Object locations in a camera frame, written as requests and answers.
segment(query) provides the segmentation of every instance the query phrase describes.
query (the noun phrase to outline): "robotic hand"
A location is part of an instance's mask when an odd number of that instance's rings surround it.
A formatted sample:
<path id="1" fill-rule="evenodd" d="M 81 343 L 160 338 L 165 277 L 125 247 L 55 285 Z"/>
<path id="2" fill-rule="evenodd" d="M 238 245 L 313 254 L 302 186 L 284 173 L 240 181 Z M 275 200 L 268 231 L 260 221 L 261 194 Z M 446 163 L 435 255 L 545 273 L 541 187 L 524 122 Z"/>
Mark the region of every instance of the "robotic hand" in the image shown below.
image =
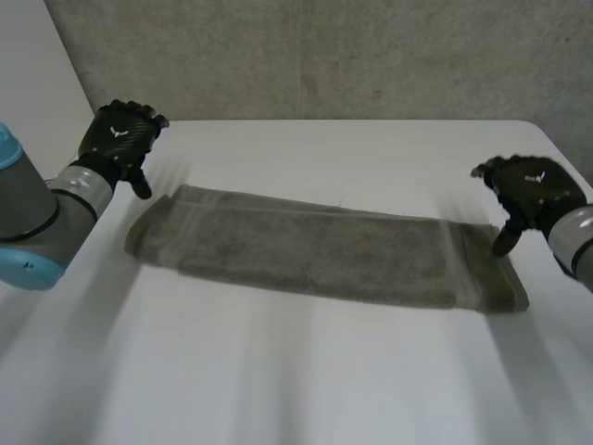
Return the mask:
<path id="1" fill-rule="evenodd" d="M 593 207 L 563 167 L 548 158 L 496 157 L 472 177 L 483 178 L 509 213 L 492 246 L 495 256 L 508 254 L 523 231 L 539 230 L 564 272 L 593 290 Z"/>
<path id="2" fill-rule="evenodd" d="M 114 100 L 101 107 L 82 139 L 80 158 L 74 165 L 99 170 L 112 187 L 126 181 L 139 198 L 149 199 L 152 192 L 142 164 L 160 131 L 169 126 L 162 115 L 154 114 L 148 105 L 135 102 Z"/>
<path id="3" fill-rule="evenodd" d="M 27 289 L 52 287 L 125 181 L 141 199 L 152 192 L 142 171 L 163 128 L 149 106 L 114 100 L 101 107 L 79 158 L 49 187 L 19 141 L 0 123 L 0 280 Z"/>

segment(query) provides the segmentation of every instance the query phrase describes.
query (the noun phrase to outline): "logo on robotic hand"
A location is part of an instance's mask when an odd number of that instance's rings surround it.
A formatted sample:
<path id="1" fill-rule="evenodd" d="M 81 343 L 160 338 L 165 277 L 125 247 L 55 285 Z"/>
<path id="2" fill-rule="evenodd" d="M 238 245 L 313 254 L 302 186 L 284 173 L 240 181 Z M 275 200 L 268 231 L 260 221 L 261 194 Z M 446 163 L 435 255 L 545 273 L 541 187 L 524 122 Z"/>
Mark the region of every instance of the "logo on robotic hand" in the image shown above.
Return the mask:
<path id="1" fill-rule="evenodd" d="M 525 176 L 525 180 L 531 181 L 532 183 L 540 183 L 541 184 L 541 182 L 544 180 L 545 176 L 546 176 L 546 172 L 542 172 L 539 176 Z"/>
<path id="2" fill-rule="evenodd" d="M 109 127 L 109 130 L 111 130 L 111 132 L 113 133 L 113 137 L 120 137 L 120 136 L 124 136 L 125 134 L 128 134 L 129 132 L 116 132 L 116 130 L 113 127 Z"/>

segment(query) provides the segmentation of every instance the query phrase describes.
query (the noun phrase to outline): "gray wall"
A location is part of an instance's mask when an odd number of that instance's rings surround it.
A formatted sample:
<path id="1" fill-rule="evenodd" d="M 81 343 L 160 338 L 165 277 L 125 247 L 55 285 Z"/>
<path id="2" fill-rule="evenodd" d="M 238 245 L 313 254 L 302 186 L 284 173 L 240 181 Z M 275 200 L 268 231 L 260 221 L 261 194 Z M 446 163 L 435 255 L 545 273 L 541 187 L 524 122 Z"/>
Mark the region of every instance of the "gray wall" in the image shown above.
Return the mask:
<path id="1" fill-rule="evenodd" d="M 94 108 L 518 119 L 593 180 L 591 0 L 45 0 Z"/>

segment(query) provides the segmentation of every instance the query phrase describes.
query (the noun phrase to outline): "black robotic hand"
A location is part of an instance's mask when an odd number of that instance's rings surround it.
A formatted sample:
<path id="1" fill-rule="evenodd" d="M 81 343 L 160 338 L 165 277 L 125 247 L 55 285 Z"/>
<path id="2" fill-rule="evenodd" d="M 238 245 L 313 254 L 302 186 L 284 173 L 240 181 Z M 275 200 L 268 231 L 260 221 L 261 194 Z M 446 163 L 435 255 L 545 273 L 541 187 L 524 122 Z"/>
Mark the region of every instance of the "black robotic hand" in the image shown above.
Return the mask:
<path id="1" fill-rule="evenodd" d="M 492 253 L 498 257 L 515 247 L 524 230 L 540 230 L 548 239 L 562 216 L 587 204 L 573 178 L 548 158 L 496 157 L 474 168 L 472 177 L 483 178 L 509 213 L 492 246 Z"/>
<path id="2" fill-rule="evenodd" d="M 141 199 L 152 196 L 142 164 L 146 153 L 169 122 L 148 105 L 114 100 L 101 107 L 79 147 L 81 165 L 97 171 L 115 188 L 117 181 L 132 185 Z"/>

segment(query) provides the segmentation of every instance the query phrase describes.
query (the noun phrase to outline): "towel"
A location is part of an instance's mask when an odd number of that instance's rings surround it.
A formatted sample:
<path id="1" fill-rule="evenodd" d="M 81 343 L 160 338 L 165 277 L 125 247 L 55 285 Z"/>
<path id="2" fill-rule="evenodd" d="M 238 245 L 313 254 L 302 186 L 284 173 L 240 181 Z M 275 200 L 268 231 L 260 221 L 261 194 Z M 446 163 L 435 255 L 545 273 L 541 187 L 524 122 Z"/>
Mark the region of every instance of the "towel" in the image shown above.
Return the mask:
<path id="1" fill-rule="evenodd" d="M 182 185 L 133 225 L 126 251 L 202 279 L 426 309 L 522 312 L 487 224 L 411 218 Z"/>

